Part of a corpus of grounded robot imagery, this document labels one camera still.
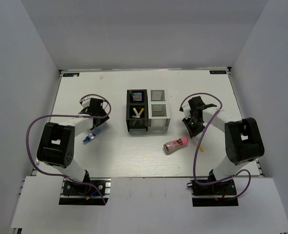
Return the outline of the small blue capped bottle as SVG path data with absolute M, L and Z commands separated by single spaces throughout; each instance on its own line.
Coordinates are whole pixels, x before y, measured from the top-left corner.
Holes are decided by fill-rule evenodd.
M 94 140 L 96 136 L 101 132 L 102 130 L 100 128 L 95 128 L 89 133 L 84 139 L 83 139 L 83 144 L 87 144 L 90 141 Z

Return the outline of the pink capped glue bottle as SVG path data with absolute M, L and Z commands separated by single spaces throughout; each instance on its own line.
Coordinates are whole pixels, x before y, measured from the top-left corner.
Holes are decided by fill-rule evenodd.
M 172 140 L 163 145 L 166 154 L 171 154 L 174 151 L 186 147 L 188 145 L 188 137 L 183 136 L 177 140 Z

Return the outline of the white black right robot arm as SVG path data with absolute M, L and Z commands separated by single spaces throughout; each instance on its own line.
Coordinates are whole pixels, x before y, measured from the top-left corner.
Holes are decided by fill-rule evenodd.
M 181 104 L 183 123 L 191 138 L 199 135 L 196 149 L 210 126 L 225 135 L 226 156 L 217 167 L 209 172 L 206 182 L 195 179 L 196 184 L 208 186 L 213 194 L 220 194 L 226 188 L 225 181 L 233 179 L 244 171 L 244 166 L 265 153 L 264 144 L 256 120 L 252 117 L 237 118 L 223 111 L 223 104 L 205 104 L 199 93 L 185 98 L 187 105 Z

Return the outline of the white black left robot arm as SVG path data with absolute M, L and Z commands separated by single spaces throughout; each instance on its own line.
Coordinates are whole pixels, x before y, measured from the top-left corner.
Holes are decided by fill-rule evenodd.
M 75 137 L 90 131 L 84 143 L 94 138 L 97 128 L 109 119 L 108 100 L 95 96 L 80 99 L 82 110 L 76 117 L 62 123 L 45 124 L 37 151 L 37 159 L 57 169 L 65 178 L 74 180 L 74 189 L 79 194 L 87 194 L 91 189 L 88 171 L 74 159 Z

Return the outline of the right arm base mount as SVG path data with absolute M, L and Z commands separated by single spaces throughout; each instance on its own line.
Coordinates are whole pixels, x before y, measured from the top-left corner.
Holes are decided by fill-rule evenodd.
M 238 198 L 234 180 L 213 185 L 199 185 L 194 180 L 186 184 L 191 190 L 193 207 L 235 207 Z

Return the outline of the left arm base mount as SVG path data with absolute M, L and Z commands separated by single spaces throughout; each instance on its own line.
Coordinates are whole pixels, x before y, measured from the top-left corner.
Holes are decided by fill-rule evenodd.
M 110 195 L 111 178 L 91 178 L 90 183 L 97 187 L 107 202 Z M 94 187 L 79 185 L 64 179 L 59 205 L 104 206 L 105 203 Z

